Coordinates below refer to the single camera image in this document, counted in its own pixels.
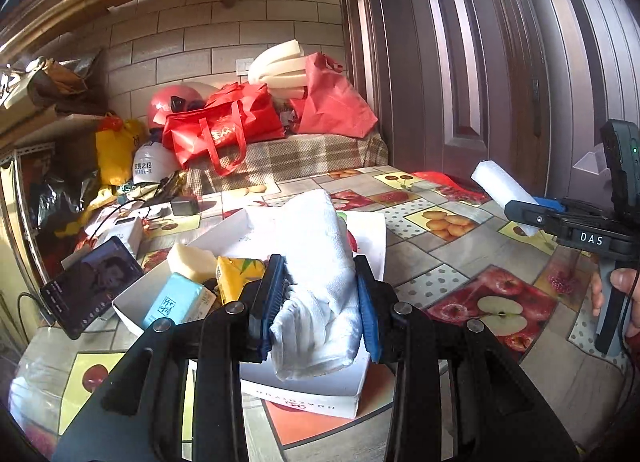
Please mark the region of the person right hand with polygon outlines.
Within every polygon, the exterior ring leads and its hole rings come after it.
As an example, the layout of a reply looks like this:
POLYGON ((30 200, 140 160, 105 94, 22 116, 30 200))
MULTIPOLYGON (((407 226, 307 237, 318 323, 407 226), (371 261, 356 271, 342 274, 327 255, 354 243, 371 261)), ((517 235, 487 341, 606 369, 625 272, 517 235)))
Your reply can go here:
MULTIPOLYGON (((639 275, 637 271, 630 268, 615 269, 611 272, 610 282, 612 287, 625 294, 632 296, 630 323, 627 326, 626 337, 633 338, 639 334, 640 312, 639 312, 639 275)), ((604 305, 603 283, 600 274, 597 272, 592 276, 589 283, 592 300, 592 313, 595 317, 600 315, 604 305)))

